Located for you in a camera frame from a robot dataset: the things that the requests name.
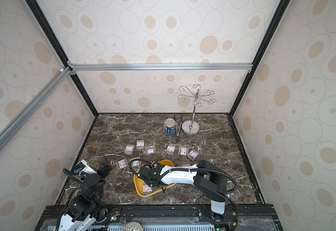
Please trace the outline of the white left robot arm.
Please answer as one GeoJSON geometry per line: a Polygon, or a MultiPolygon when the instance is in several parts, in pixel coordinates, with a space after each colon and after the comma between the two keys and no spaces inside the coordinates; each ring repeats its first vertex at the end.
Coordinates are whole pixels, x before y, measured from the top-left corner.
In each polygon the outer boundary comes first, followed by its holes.
{"type": "Polygon", "coordinates": [[[56,231],[86,231],[94,223],[108,218],[106,204],[102,202],[105,177],[113,169],[109,163],[102,162],[95,171],[85,160],[75,166],[75,171],[64,168],[63,173],[78,184],[73,189],[65,207],[57,218],[56,231]]]}

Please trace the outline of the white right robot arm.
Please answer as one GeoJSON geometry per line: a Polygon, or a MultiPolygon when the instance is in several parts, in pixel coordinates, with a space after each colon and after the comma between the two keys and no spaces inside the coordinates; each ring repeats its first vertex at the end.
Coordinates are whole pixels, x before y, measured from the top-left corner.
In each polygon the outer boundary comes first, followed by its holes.
{"type": "Polygon", "coordinates": [[[152,190],[172,184],[193,185],[211,200],[211,211],[216,215],[225,214],[230,194],[238,189],[232,176],[206,160],[200,160],[197,165],[188,167],[171,167],[155,161],[137,160],[145,165],[135,171],[132,168],[133,161],[130,161],[129,168],[152,190]]]}

